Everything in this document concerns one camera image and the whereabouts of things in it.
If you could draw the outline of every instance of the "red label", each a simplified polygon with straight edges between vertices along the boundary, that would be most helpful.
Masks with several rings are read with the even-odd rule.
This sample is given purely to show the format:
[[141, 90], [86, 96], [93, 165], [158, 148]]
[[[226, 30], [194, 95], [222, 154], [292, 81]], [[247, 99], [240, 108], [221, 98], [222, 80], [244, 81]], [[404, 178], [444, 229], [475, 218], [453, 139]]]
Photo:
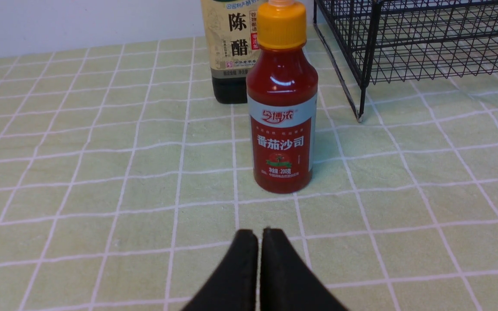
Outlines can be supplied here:
[[294, 127], [265, 126], [251, 117], [255, 171], [288, 181], [309, 171], [312, 119]]
[[251, 49], [252, 50], [258, 50], [259, 49], [259, 44], [257, 43], [257, 33], [252, 33], [251, 34]]

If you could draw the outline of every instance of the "beige label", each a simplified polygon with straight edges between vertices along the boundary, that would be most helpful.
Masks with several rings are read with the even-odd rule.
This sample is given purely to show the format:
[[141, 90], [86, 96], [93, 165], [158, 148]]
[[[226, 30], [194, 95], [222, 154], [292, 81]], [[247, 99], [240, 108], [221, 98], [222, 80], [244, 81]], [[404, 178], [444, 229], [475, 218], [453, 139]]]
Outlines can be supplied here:
[[213, 77], [245, 77], [257, 62], [257, 9], [265, 2], [201, 0]]

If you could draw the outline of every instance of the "metal wire basket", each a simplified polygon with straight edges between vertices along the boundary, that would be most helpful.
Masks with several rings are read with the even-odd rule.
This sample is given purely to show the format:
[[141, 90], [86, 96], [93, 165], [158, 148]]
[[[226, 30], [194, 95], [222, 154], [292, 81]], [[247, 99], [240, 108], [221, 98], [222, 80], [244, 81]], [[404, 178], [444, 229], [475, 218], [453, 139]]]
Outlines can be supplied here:
[[[358, 110], [317, 10], [360, 87]], [[359, 122], [370, 82], [498, 73], [498, 0], [314, 0], [313, 22]]]

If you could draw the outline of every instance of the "yellow cap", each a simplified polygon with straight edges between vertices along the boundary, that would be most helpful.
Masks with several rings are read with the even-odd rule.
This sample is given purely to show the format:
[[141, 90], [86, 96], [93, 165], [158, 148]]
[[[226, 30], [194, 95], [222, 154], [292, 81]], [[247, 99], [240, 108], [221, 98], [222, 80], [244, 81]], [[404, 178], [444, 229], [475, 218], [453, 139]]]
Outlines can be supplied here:
[[263, 48], [285, 50], [306, 42], [306, 8], [294, 0], [269, 0], [257, 10], [257, 42]]

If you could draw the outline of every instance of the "ketchup bottle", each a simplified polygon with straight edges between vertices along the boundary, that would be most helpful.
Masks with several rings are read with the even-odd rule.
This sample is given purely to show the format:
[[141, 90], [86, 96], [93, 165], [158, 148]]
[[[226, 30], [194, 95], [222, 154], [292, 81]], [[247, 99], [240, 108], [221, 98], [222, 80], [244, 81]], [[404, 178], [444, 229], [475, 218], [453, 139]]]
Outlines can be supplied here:
[[261, 55], [247, 75], [253, 175], [273, 193], [303, 189], [312, 178], [318, 74], [303, 54], [306, 9], [268, 0], [257, 10]]

